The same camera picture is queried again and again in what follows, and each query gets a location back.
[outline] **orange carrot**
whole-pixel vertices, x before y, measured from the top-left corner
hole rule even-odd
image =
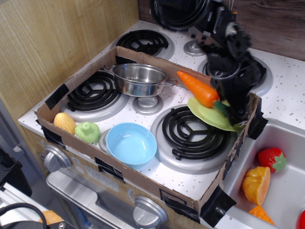
[[[255,217],[258,217],[259,219],[262,219],[268,223],[271,223],[272,225],[275,225],[271,218],[267,215],[265,210],[262,208],[262,206],[257,205],[255,208],[253,208],[249,213]]]
[[[214,102],[219,100],[218,92],[204,82],[181,71],[177,71],[177,75],[203,106],[213,107]]]

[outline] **sink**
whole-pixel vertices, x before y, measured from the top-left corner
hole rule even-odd
[[[305,209],[305,130],[278,120],[267,120],[256,140],[245,139],[239,159],[233,162],[223,181],[225,193],[237,202],[227,214],[255,229],[294,229],[298,215]],[[241,188],[246,172],[260,166],[256,154],[271,147],[282,149],[287,157],[286,167],[271,174],[262,205],[276,227],[247,213],[255,205],[246,199]]]

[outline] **toy orange slice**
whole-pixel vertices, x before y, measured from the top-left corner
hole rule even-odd
[[[258,166],[246,173],[242,188],[251,203],[262,205],[267,195],[269,183],[270,168]]]

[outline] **red strawberry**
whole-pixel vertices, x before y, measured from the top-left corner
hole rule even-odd
[[[305,210],[297,218],[296,229],[305,229]]]
[[[258,160],[264,167],[270,167],[270,172],[278,172],[285,168],[286,155],[280,148],[269,148],[258,153]]]

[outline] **stainless steel pot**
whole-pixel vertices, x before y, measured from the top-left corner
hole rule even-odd
[[[178,84],[177,80],[168,78],[162,69],[146,64],[118,64],[109,71],[114,75],[118,91],[136,97],[156,96],[162,92],[164,86]]]

